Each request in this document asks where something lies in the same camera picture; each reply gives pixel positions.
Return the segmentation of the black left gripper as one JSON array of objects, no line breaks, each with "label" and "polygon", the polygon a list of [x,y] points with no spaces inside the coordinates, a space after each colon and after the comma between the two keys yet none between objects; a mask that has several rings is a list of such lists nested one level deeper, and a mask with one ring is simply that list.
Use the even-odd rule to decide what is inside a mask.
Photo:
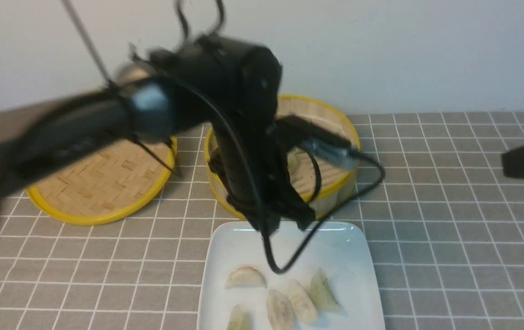
[{"label": "black left gripper", "polygon": [[279,229],[280,217],[266,207],[280,207],[280,215],[306,230],[315,210],[289,184],[286,154],[271,132],[276,110],[215,110],[213,131],[218,143],[219,174],[227,202],[263,236]]}]

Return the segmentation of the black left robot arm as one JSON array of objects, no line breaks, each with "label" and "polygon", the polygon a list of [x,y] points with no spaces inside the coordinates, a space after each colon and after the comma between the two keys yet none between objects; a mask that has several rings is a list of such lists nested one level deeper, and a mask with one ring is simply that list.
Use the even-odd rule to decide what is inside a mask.
[{"label": "black left robot arm", "polygon": [[282,66],[262,44],[201,35],[176,52],[133,56],[106,88],[0,112],[0,201],[118,140],[168,142],[212,124],[231,205],[264,240],[315,211],[289,183],[302,119],[275,119]]}]

